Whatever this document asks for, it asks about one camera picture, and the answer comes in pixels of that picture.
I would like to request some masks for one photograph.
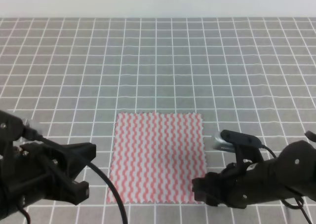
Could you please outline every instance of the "white wall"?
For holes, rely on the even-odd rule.
[[[0,17],[316,16],[316,0],[0,0]]]

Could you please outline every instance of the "black cable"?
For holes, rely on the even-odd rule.
[[[51,140],[48,140],[48,139],[44,138],[42,135],[37,135],[36,140],[41,141],[41,142],[49,145],[50,147],[52,147],[56,150],[62,151],[64,153],[67,153],[68,155],[73,156],[74,158],[79,160],[82,164],[90,167],[96,174],[98,174],[100,176],[100,178],[102,178],[104,180],[104,182],[109,186],[111,192],[113,193],[113,196],[118,203],[118,208],[119,208],[120,214],[122,216],[123,224],[128,224],[124,204],[122,202],[122,199],[119,196],[117,189],[115,188],[113,183],[110,181],[110,179],[97,166],[95,166],[93,163],[91,163],[90,161],[88,161],[87,159],[82,157],[81,155],[77,154],[76,152],[73,152],[70,149],[64,148],[62,145],[59,145],[58,143],[55,143]]]
[[[31,218],[30,218],[30,215],[28,214],[27,211],[25,211],[22,207],[21,204],[17,204],[16,205],[17,209],[20,211],[20,213],[26,218],[26,223],[27,224],[31,224]]]
[[[267,150],[273,156],[273,158],[277,157],[275,155],[275,153],[270,148],[268,148],[267,146],[262,145],[262,148]],[[287,190],[289,190],[290,192],[295,193],[296,195],[299,195],[295,190],[291,189],[290,187],[285,186],[285,188]],[[290,208],[290,209],[295,209],[295,210],[300,209],[302,211],[306,221],[308,222],[308,224],[312,224],[310,218],[308,217],[308,215],[306,214],[306,212],[304,210],[304,200],[303,200],[303,198],[302,197],[295,198],[295,201],[296,201],[297,205],[290,204],[289,202],[285,201],[284,199],[281,199],[281,202],[284,204],[285,207]]]

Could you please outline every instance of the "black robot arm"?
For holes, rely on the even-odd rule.
[[[13,142],[29,141],[20,147]],[[91,161],[96,145],[91,143],[59,145],[44,138],[27,121],[0,111],[0,220],[20,211],[30,223],[24,207],[41,199],[78,205],[89,198],[89,184],[75,178],[85,166],[95,171],[109,186],[117,200],[123,223],[127,216],[122,200],[108,177]]]
[[[306,135],[313,139],[312,132]],[[303,196],[316,201],[316,149],[306,141],[289,144],[276,157],[257,137],[223,130],[213,136],[213,147],[234,152],[236,163],[228,164],[221,173],[209,172],[204,178],[193,179],[196,201],[246,208],[281,200],[285,206],[302,211]],[[273,159],[264,161],[259,149],[268,149]],[[287,203],[288,198],[295,198],[298,206]]]

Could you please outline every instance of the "table surface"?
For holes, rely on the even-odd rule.
[[[256,135],[276,153],[315,131],[315,29],[315,18],[0,19],[0,108],[40,122],[62,144],[97,144],[94,163],[107,174],[117,113],[197,112],[207,168],[219,172],[234,156],[210,148],[215,131]],[[121,223],[103,182],[90,169],[82,179],[90,182],[87,201],[42,200],[28,208],[33,223]],[[306,201],[316,222],[316,205]],[[126,209],[131,224],[305,223],[280,202]]]

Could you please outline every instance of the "cloth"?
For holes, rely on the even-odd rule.
[[[124,203],[194,203],[205,173],[200,114],[118,114],[110,179]]]

